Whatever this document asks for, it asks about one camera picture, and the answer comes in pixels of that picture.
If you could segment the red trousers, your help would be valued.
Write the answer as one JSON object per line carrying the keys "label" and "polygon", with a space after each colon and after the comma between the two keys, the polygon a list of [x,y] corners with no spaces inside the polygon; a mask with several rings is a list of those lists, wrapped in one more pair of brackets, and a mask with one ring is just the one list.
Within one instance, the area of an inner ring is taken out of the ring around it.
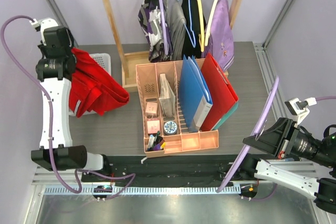
{"label": "red trousers", "polygon": [[69,108],[76,117],[86,112],[103,116],[106,112],[126,105],[129,92],[116,82],[88,52],[73,48],[77,59],[75,73],[71,77]]}

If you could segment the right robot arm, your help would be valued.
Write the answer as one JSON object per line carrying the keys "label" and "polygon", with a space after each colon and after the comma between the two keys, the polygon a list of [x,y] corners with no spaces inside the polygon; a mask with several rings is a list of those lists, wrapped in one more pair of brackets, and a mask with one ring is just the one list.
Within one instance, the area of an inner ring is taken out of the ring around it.
{"label": "right robot arm", "polygon": [[275,160],[249,157],[237,166],[241,179],[268,180],[291,189],[330,214],[335,213],[335,125],[329,125],[323,139],[312,136],[288,118],[280,118],[244,144],[271,155]]}

